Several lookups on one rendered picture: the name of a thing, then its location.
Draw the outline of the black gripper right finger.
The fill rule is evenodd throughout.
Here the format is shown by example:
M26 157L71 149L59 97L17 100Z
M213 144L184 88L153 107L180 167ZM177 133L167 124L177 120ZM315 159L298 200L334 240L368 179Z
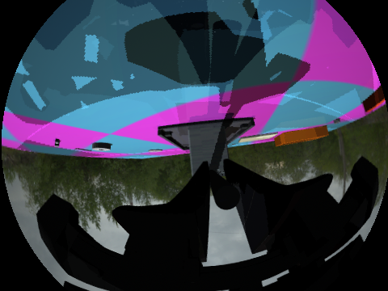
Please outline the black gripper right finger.
M294 184L280 184L254 171L223 159L226 181L239 190L236 204L252 253L267 250L265 243L275 235L291 210L303 205L320 193L329 190L333 175L318 177Z

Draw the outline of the orange open tray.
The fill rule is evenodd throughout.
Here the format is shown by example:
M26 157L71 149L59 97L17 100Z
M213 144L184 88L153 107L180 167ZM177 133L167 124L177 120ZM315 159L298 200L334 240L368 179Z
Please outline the orange open tray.
M306 140L314 140L329 135L327 126L316 127L316 129L301 129L293 132L281 133L275 137L275 146L288 145L288 143L298 143Z

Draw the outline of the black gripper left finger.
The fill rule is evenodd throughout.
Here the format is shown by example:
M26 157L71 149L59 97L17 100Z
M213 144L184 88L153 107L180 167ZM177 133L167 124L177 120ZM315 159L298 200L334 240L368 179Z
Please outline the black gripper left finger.
M187 238L207 262L210 206L209 162L203 162L174 200L150 206L124 205L112 216L127 233L155 237Z

